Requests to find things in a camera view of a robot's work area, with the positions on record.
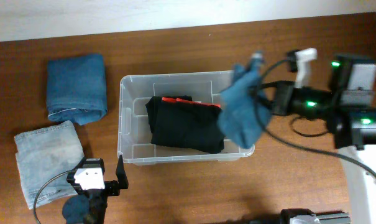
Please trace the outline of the small blue cloth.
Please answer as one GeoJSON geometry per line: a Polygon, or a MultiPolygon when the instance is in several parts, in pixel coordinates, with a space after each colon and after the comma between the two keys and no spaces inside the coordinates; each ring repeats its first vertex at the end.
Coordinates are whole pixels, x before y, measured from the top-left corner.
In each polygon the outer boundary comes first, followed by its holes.
{"type": "Polygon", "coordinates": [[[269,109],[260,103],[255,105],[249,95],[249,89],[257,85],[263,63],[263,54],[257,51],[248,65],[234,65],[232,83],[221,92],[225,108],[218,117],[218,127],[227,138],[243,149],[251,148],[263,133],[255,117],[255,110],[258,110],[264,125],[269,124],[272,117],[269,109]]]}

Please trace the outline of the light blue jeans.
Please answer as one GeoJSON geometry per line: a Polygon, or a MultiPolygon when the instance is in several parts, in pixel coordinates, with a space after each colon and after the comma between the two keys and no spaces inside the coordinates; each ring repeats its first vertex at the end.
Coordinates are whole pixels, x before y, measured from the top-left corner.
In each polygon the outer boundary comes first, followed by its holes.
{"type": "Polygon", "coordinates": [[[22,192],[28,208],[39,189],[52,177],[71,170],[84,157],[71,121],[14,136],[22,192]]]}

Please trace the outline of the black garment with red trim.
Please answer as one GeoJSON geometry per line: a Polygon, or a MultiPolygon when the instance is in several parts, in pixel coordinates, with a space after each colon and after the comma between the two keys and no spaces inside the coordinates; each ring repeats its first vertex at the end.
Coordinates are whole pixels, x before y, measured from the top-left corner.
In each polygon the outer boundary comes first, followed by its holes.
{"type": "Polygon", "coordinates": [[[218,154],[224,149],[225,138],[218,128],[221,111],[220,105],[163,96],[151,143],[218,154]]]}

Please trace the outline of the dark blue jeans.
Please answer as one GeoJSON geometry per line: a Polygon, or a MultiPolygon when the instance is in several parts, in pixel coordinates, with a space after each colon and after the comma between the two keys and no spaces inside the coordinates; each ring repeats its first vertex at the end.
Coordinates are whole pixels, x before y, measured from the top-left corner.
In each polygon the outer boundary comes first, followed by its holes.
{"type": "Polygon", "coordinates": [[[51,60],[47,73],[49,120],[82,126],[107,114],[106,72],[101,54],[51,60]]]}

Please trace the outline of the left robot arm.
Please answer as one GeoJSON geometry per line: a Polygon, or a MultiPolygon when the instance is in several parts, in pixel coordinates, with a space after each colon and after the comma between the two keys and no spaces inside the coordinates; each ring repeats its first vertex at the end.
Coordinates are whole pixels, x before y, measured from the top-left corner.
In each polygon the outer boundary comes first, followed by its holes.
{"type": "Polygon", "coordinates": [[[103,224],[108,198],[117,197],[129,187],[122,156],[118,157],[116,180],[105,181],[102,159],[82,158],[72,169],[66,181],[73,187],[76,196],[69,198],[62,215],[67,223],[103,224]]]}

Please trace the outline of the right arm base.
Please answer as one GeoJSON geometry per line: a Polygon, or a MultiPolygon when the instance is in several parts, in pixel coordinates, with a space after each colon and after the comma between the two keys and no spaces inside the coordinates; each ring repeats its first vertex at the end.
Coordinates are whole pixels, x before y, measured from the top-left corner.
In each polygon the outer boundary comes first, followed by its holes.
{"type": "Polygon", "coordinates": [[[307,208],[283,209],[279,214],[265,215],[248,224],[351,224],[350,215],[342,211],[314,213],[307,208]]]}

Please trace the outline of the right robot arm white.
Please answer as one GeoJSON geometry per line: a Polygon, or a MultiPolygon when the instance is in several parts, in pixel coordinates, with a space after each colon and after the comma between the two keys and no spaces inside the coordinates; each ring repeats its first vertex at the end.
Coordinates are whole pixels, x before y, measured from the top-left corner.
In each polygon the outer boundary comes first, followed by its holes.
{"type": "Polygon", "coordinates": [[[331,62],[329,89],[324,91],[308,87],[315,49],[289,52],[287,59],[296,80],[272,84],[276,88],[272,114],[324,120],[338,152],[369,167],[365,170],[342,161],[352,223],[376,223],[376,108],[371,106],[376,61],[363,55],[337,54],[331,62]]]}

